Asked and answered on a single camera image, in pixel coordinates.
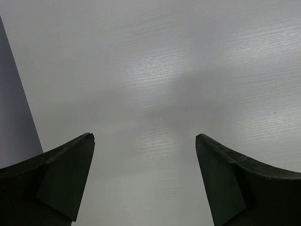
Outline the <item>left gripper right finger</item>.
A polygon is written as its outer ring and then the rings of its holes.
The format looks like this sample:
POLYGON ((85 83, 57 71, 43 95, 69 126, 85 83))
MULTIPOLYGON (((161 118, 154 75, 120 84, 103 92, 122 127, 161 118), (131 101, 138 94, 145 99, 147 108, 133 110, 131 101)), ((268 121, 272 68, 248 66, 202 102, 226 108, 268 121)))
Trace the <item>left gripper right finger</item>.
POLYGON ((301 175, 231 150, 205 134, 196 153, 216 226, 299 226, 301 175))

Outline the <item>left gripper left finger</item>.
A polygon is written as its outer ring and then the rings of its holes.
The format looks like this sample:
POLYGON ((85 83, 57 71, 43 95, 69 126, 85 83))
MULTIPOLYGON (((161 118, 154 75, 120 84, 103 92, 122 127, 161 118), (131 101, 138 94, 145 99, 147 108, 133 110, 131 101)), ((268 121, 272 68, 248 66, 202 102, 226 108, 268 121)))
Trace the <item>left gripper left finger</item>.
POLYGON ((95 137, 85 133, 0 170, 2 226, 70 226, 77 220, 95 137))

